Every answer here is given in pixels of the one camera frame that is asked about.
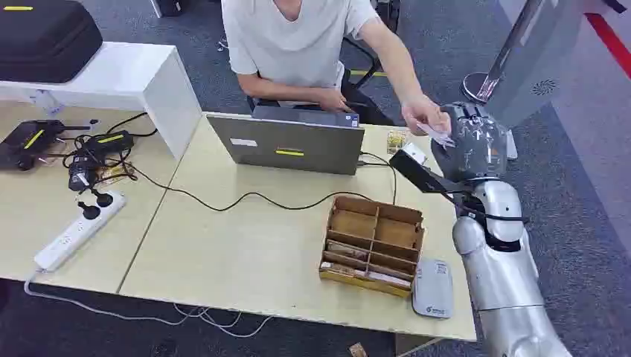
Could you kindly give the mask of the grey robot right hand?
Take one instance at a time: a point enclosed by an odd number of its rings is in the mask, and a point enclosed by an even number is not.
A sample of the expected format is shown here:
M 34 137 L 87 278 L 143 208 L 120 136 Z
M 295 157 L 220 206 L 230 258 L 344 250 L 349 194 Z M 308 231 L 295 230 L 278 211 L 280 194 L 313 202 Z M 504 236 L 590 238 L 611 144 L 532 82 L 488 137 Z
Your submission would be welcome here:
M 507 130 L 483 106 L 456 102 L 441 107 L 451 120 L 453 145 L 431 141 L 443 176 L 453 182 L 498 178 L 507 166 Z

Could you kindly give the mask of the person's right hand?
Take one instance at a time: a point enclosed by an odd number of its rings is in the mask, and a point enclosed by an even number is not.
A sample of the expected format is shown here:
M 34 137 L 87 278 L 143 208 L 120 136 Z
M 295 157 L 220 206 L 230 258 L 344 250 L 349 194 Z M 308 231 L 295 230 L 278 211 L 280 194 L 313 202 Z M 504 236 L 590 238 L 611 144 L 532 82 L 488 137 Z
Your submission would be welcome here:
M 335 88 L 314 89 L 315 101 L 325 111 L 329 112 L 352 112 L 353 110 L 346 104 L 346 98 Z

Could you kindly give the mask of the person's left hand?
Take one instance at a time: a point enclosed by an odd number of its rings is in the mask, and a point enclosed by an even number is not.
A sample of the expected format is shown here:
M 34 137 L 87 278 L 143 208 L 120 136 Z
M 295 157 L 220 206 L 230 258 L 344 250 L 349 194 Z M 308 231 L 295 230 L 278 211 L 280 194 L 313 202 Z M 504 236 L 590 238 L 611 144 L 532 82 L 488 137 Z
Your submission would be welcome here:
M 410 129 L 416 136 L 426 136 L 419 126 L 419 123 L 430 126 L 436 132 L 449 134 L 451 132 L 451 121 L 447 113 L 429 99 L 426 95 L 413 97 L 401 103 L 402 116 Z

